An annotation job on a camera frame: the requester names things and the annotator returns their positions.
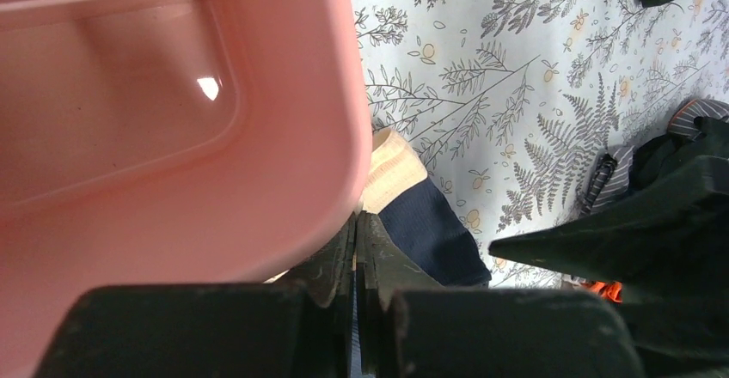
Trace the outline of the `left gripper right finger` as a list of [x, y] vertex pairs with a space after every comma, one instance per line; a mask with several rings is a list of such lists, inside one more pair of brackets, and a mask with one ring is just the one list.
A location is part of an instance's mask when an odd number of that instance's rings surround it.
[[354, 223], [358, 366], [373, 377], [642, 377], [628, 329], [587, 292], [444, 287]]

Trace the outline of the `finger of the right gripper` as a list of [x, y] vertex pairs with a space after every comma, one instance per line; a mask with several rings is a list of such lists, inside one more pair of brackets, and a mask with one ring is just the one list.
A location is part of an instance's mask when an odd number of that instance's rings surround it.
[[492, 256], [616, 281], [629, 296], [728, 290], [728, 161], [699, 156], [608, 209], [492, 241]]

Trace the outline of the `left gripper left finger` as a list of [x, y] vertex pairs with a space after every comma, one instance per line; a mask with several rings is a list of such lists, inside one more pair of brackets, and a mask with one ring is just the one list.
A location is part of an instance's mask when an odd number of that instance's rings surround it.
[[355, 216], [271, 283], [108, 285], [72, 305], [38, 377], [346, 377]]

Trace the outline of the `navy underwear beige waistband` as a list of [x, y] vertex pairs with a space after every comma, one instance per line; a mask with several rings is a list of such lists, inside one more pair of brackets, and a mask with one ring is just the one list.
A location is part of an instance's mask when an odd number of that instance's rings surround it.
[[397, 131], [372, 137], [371, 165], [359, 209], [379, 216], [394, 244], [446, 287], [486, 288], [492, 279], [474, 236]]

